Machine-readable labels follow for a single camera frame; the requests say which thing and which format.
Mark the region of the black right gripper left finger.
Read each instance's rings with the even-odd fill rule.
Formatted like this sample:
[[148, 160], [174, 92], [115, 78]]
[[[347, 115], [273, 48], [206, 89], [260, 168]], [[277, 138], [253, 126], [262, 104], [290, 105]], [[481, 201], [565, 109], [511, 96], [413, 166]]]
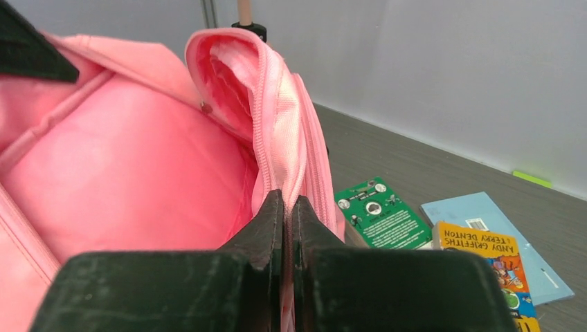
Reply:
[[279, 331], [280, 190], [216, 250], [87, 252], [51, 284], [32, 331]]

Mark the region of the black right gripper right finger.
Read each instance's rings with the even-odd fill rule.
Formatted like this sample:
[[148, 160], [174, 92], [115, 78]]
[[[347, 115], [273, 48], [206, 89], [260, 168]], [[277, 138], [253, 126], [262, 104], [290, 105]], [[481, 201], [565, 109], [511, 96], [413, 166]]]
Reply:
[[293, 207], [297, 331], [514, 331], [486, 261], [463, 251], [344, 244], [309, 199]]

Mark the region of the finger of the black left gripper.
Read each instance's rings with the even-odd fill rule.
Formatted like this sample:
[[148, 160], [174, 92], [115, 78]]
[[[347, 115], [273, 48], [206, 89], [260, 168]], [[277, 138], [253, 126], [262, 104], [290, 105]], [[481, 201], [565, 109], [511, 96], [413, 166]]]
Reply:
[[7, 1], [1, 2], [1, 73], [70, 83], [80, 74]]

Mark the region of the pink student backpack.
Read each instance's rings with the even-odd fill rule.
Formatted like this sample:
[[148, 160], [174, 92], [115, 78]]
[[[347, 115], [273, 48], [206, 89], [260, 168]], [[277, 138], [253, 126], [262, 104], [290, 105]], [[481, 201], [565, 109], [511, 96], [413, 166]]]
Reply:
[[252, 32], [162, 44], [47, 40], [76, 82], [1, 76], [1, 330], [25, 331], [62, 264], [94, 250], [216, 249], [282, 191], [339, 239], [323, 131], [301, 77]]

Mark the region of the yellow treehouse paperback book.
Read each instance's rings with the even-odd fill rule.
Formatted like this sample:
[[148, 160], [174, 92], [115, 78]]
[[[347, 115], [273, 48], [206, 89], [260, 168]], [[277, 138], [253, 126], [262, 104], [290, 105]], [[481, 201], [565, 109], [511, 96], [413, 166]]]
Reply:
[[517, 331], [540, 331], [516, 239], [488, 230], [437, 222], [432, 229], [433, 248], [461, 250], [483, 257], [496, 276]]

